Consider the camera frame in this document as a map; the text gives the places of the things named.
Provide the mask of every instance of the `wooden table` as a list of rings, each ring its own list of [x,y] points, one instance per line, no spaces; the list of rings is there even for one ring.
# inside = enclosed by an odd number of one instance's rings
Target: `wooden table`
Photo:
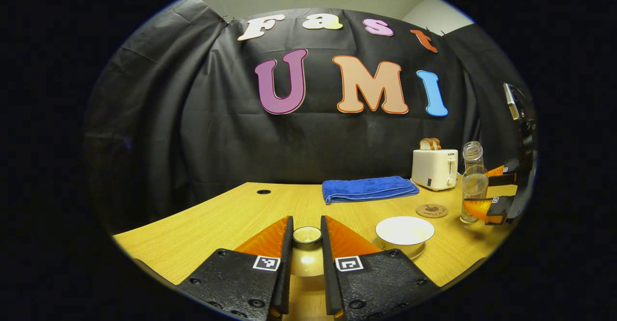
[[[441,218],[424,218],[435,235],[414,263],[438,286],[488,257],[511,232],[505,226],[460,222],[461,176],[456,187],[439,192],[419,187],[415,196],[392,200],[324,204],[321,185],[245,183],[211,200],[114,238],[129,256],[140,259],[173,284],[179,284],[218,248],[235,249],[261,229],[291,215],[295,228],[320,227],[328,215],[364,238],[375,237],[375,225],[392,216],[417,216],[422,204],[449,209]],[[257,194],[269,189],[269,194]],[[489,187],[487,197],[511,196],[516,186]],[[323,277],[291,276],[289,315],[285,321],[331,321],[325,314]]]

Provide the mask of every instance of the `toaster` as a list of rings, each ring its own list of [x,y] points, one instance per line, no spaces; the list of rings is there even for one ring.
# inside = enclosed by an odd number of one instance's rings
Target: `toaster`
[[[458,150],[414,150],[412,182],[433,191],[456,186]]]

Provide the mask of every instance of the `saucer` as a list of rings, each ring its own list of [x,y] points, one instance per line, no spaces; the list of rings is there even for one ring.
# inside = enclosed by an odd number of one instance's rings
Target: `saucer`
[[[371,244],[377,246],[379,249],[381,249],[381,251],[385,251],[386,250],[386,246],[384,245],[382,240],[379,239],[378,236],[376,236],[375,238],[371,239]],[[414,256],[407,256],[407,257],[409,257],[409,259],[417,258],[418,256],[422,255],[425,252],[425,250],[426,250],[426,242],[423,242],[419,253],[417,253]]]

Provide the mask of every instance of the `peach letter m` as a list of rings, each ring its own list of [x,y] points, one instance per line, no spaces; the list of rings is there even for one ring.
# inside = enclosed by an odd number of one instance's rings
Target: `peach letter m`
[[[393,62],[381,62],[373,77],[362,62],[353,56],[335,56],[332,62],[341,67],[343,100],[337,104],[341,112],[361,112],[364,104],[358,99],[358,90],[372,111],[377,110],[381,95],[386,100],[381,108],[390,114],[406,114],[409,111],[401,88],[401,66]]]

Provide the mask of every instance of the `cork coaster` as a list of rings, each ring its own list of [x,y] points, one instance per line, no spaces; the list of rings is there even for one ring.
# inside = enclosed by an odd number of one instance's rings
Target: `cork coaster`
[[[438,218],[446,216],[448,208],[438,204],[423,204],[416,209],[416,213],[428,218]]]

